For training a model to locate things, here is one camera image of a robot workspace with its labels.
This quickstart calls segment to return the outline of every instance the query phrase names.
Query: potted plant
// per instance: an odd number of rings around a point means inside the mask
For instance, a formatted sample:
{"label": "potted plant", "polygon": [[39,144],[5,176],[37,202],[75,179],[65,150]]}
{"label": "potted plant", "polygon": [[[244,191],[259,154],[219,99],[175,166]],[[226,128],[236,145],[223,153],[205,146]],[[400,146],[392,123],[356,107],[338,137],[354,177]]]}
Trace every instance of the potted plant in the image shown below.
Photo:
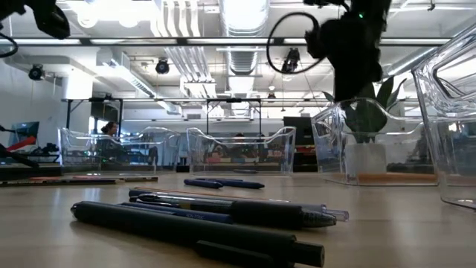
{"label": "potted plant", "polygon": [[[360,173],[386,173],[385,146],[376,144],[375,138],[387,124],[387,113],[398,104],[397,96],[403,80],[396,91],[393,77],[388,78],[376,91],[372,83],[365,86],[355,100],[346,100],[339,106],[344,112],[344,121],[352,133],[355,143],[344,141],[344,163],[348,177],[356,178]],[[334,97],[323,92],[328,101]]]}

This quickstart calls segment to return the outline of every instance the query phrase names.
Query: clear plastic container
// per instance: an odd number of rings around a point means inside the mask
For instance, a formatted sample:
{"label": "clear plastic container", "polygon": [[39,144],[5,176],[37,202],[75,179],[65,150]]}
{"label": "clear plastic container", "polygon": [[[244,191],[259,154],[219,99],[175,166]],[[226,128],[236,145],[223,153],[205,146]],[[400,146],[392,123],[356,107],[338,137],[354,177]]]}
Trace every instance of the clear plastic container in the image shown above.
{"label": "clear plastic container", "polygon": [[115,138],[59,129],[63,173],[125,176],[175,171],[180,133],[147,127],[139,134]]}
{"label": "clear plastic container", "polygon": [[476,25],[413,70],[445,202],[476,208]]}
{"label": "clear plastic container", "polygon": [[203,175],[282,175],[292,173],[296,129],[270,137],[213,137],[187,129],[190,172]]}
{"label": "clear plastic container", "polygon": [[[346,109],[357,106],[369,107],[367,114],[359,114],[363,121],[348,119]],[[359,98],[316,115],[312,131],[321,177],[348,185],[436,185],[422,118],[393,114],[372,99]],[[353,132],[352,124],[379,124],[380,131]]]}

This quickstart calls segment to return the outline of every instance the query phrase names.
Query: wooden table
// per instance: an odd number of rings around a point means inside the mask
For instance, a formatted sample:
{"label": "wooden table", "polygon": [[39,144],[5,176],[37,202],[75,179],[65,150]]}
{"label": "wooden table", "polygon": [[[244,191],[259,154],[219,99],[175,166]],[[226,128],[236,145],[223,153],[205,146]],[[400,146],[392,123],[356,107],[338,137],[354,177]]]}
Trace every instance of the wooden table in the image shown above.
{"label": "wooden table", "polygon": [[262,190],[212,190],[184,186],[186,176],[100,187],[1,188],[0,264],[15,268],[231,267],[200,258],[190,249],[88,226],[71,217],[69,208],[75,202],[124,202],[129,187],[145,186],[325,202],[330,208],[347,209],[348,223],[294,232],[299,240],[325,245],[327,268],[476,267],[476,215],[441,202],[435,187],[357,188],[325,183],[316,174],[296,174],[293,179],[250,177],[266,184]]}

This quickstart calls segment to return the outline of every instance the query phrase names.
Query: computer monitor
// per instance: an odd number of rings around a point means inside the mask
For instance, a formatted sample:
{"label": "computer monitor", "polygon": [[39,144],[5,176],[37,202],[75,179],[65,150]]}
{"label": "computer monitor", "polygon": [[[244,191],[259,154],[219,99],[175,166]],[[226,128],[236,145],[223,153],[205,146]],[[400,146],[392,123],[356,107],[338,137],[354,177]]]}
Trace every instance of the computer monitor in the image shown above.
{"label": "computer monitor", "polygon": [[15,130],[16,133],[10,134],[9,146],[24,141],[32,136],[38,138],[39,122],[13,124],[11,129]]}
{"label": "computer monitor", "polygon": [[296,128],[296,145],[314,145],[311,118],[285,116],[283,121],[285,127]]}

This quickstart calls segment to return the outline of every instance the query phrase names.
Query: white pot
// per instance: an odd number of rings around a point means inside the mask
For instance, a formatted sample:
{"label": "white pot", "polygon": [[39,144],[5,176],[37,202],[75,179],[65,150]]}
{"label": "white pot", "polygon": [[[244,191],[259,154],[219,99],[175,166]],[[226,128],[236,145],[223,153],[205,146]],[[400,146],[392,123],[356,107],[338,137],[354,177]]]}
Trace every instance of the white pot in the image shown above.
{"label": "white pot", "polygon": [[344,148],[347,178],[360,173],[387,173],[387,157],[382,144],[347,144]]}

